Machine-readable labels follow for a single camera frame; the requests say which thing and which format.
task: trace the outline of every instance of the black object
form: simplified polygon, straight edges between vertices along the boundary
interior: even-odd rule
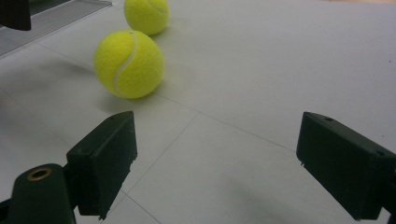
[[[305,112],[297,157],[356,220],[396,215],[396,155],[342,123]]]
[[[29,0],[0,0],[0,24],[16,30],[31,30]]]
[[[112,116],[67,153],[65,167],[45,164],[20,175],[11,199],[0,203],[0,223],[72,224],[76,206],[104,219],[136,157],[134,114]]]

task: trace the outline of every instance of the white curved seam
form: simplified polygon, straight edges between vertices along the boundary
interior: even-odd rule
[[[163,13],[163,14],[167,13],[166,10],[163,10],[162,8],[155,7],[149,0],[146,0],[146,1],[147,1],[148,4],[149,4],[151,7],[153,7],[155,10],[157,10],[157,11]]]
[[[120,95],[120,91],[119,88],[117,87],[117,80],[119,79],[120,71],[132,60],[132,58],[134,57],[134,53],[136,52],[136,42],[137,42],[136,36],[134,36],[133,32],[131,32],[130,34],[132,36],[132,39],[134,40],[134,45],[132,46],[132,52],[128,56],[128,58],[122,63],[122,65],[119,66],[113,77],[113,88],[118,95]]]

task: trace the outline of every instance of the yellow tennis ball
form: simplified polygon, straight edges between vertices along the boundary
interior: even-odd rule
[[[146,35],[156,35],[168,23],[166,0],[125,0],[125,19],[132,29]]]
[[[97,46],[95,74],[111,93],[138,98],[154,91],[163,75],[163,56],[147,35],[132,30],[113,32]]]

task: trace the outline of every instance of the table surface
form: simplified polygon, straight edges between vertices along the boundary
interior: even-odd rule
[[[92,68],[98,42],[129,28],[122,0],[0,60],[0,200],[133,110],[138,159],[103,223],[356,223],[300,165],[297,139],[310,111],[396,152],[396,5],[168,4],[153,37],[163,80],[142,99],[112,96]]]

